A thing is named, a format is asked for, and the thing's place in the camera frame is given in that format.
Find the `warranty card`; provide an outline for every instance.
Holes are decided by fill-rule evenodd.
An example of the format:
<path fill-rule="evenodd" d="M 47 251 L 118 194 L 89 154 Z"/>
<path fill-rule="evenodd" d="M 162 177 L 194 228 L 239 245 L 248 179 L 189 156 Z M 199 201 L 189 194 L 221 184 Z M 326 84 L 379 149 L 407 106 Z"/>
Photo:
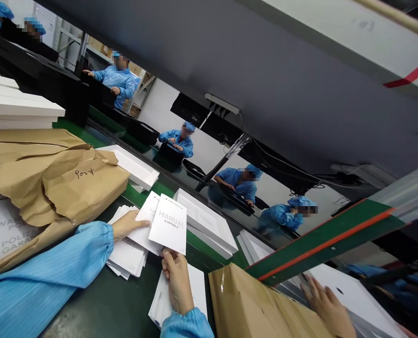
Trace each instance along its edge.
<path fill-rule="evenodd" d="M 159 200 L 160 196 L 155 192 L 151 191 L 135 220 L 148 220 L 152 224 L 154 216 L 156 214 L 157 206 L 159 205 Z M 147 228 L 135 229 L 128 235 L 128 237 L 132 239 L 134 242 L 140 244 L 145 249 L 151 251 L 153 254 L 159 256 L 162 252 L 163 245 L 148 239 L 150 231 L 151 225 Z"/>
<path fill-rule="evenodd" d="M 150 240 L 185 255 L 187 209 L 162 194 L 149 233 Z"/>

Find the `black monitor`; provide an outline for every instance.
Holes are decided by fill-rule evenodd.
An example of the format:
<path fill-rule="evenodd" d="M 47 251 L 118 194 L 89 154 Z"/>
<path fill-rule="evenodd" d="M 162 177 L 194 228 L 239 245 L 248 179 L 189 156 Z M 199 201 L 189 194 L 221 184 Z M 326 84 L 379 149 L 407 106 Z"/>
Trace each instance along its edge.
<path fill-rule="evenodd" d="M 206 107 L 182 93 L 177 96 L 170 110 L 197 128 L 201 127 L 201 124 L 210 113 Z"/>
<path fill-rule="evenodd" d="M 156 144 L 159 132 L 144 122 L 132 119 L 129 123 L 128 134 L 141 143 L 153 146 Z"/>
<path fill-rule="evenodd" d="M 243 134 L 240 128 L 235 127 L 232 123 L 221 118 L 216 113 L 209 115 L 201 130 L 221 144 L 227 144 L 229 146 L 233 145 Z"/>
<path fill-rule="evenodd" d="M 267 155 L 263 150 L 261 150 L 256 144 L 256 141 L 246 144 L 238 155 L 252 165 L 260 168 L 263 172 L 267 173 L 276 181 L 282 183 L 298 195 L 304 195 L 309 189 L 320 183 L 319 180 L 305 174 L 304 170 L 287 160 L 285 157 L 279 155 L 266 145 L 260 142 L 258 143 L 260 148 L 264 149 L 273 157 Z M 290 164 L 292 167 L 300 169 L 301 171 L 292 168 L 282 161 Z"/>
<path fill-rule="evenodd" d="M 160 146 L 159 154 L 175 165 L 181 165 L 184 154 L 177 151 L 171 143 L 164 142 Z"/>

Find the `white paper sheet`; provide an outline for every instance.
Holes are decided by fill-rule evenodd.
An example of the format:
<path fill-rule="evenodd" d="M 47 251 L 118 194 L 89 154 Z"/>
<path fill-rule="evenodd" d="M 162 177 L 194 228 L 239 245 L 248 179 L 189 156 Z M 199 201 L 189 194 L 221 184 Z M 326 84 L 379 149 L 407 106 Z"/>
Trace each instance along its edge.
<path fill-rule="evenodd" d="M 116 265 L 119 265 L 131 275 L 137 273 L 138 267 L 142 265 L 144 249 L 137 243 L 128 243 L 126 240 L 116 241 L 114 250 L 109 256 Z"/>
<path fill-rule="evenodd" d="M 135 220 L 148 220 L 152 224 L 159 200 L 160 196 L 158 194 L 150 192 Z M 135 229 L 135 231 L 131 232 L 128 237 L 145 249 L 151 251 L 153 254 L 159 256 L 162 252 L 163 245 L 148 239 L 150 231 L 151 225 L 148 228 Z"/>
<path fill-rule="evenodd" d="M 190 288 L 193 296 L 193 303 L 195 307 L 206 315 L 207 317 L 207 302 L 205 297 L 205 280 L 204 272 L 197 268 L 188 265 Z M 165 274 L 160 274 L 159 282 L 157 284 L 156 293 L 152 300 L 151 308 L 149 310 L 149 317 L 161 329 L 165 319 L 171 316 L 173 307 L 171 305 L 170 296 L 168 292 L 168 281 Z"/>
<path fill-rule="evenodd" d="M 112 261 L 107 261 L 106 265 L 117 275 L 117 276 L 121 276 L 124 279 L 128 280 L 130 273 L 127 272 L 125 269 L 123 269 L 122 267 L 116 265 L 115 263 L 113 263 Z"/>
<path fill-rule="evenodd" d="M 20 216 L 20 210 L 9 198 L 0 195 L 0 259 L 11 254 L 40 232 L 30 226 Z"/>
<path fill-rule="evenodd" d="M 185 255 L 187 247 L 187 209 L 162 194 L 148 238 Z"/>

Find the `stack of white boxes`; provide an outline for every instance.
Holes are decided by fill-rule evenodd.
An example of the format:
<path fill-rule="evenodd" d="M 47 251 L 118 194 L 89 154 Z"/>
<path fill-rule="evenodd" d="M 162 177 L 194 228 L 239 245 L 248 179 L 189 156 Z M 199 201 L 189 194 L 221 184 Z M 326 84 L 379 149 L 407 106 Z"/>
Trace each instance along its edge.
<path fill-rule="evenodd" d="M 257 263 L 259 260 L 264 259 L 274 252 L 272 248 L 246 230 L 240 231 L 237 240 L 249 265 Z"/>
<path fill-rule="evenodd" d="M 65 109 L 42 96 L 25 94 L 0 75 L 0 129 L 50 129 Z"/>
<path fill-rule="evenodd" d="M 191 233 L 225 259 L 238 251 L 234 236 L 223 217 L 182 189 L 173 198 L 187 208 L 187 229 Z"/>

